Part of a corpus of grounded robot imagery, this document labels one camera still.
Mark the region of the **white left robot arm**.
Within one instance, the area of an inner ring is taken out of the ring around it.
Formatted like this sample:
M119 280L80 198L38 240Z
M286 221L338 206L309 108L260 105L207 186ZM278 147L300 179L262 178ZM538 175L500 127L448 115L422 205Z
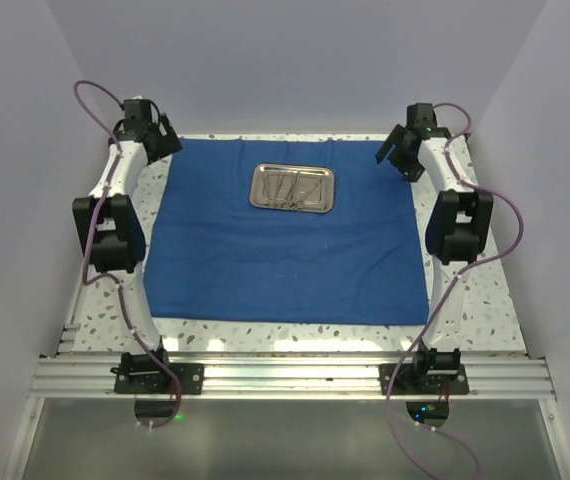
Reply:
M167 115L143 97L123 101L122 118L108 134L108 157L97 184L72 203L83 253L82 283L113 283L126 360L142 363L138 381L158 393L172 383L173 369L165 362L143 285L147 244L133 194L144 169L182 146Z

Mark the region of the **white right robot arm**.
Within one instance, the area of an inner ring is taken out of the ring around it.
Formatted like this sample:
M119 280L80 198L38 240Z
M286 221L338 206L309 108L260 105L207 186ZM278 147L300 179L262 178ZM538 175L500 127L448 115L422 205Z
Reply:
M429 317L412 363L395 376L426 393L459 376L463 292L457 287L485 250L494 205L493 196L477 191L464 174L454 150L457 140L438 123L435 105L415 103L406 109L406 123L394 127L376 154L409 182L426 176L436 193L424 236L433 267Z

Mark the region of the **blue surgical cloth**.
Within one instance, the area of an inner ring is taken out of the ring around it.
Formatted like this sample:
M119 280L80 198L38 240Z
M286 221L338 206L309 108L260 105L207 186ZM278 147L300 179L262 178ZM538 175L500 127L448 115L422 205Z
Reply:
M144 286L160 318L420 325L428 293L412 188L376 141L187 139L171 160ZM326 214L260 209L262 163L329 168Z

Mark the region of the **steel instrument tray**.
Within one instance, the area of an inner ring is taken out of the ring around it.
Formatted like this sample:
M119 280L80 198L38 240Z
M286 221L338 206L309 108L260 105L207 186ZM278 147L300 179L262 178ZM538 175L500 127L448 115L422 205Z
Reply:
M256 208L326 214L333 209L334 172L326 167L261 163L249 200Z

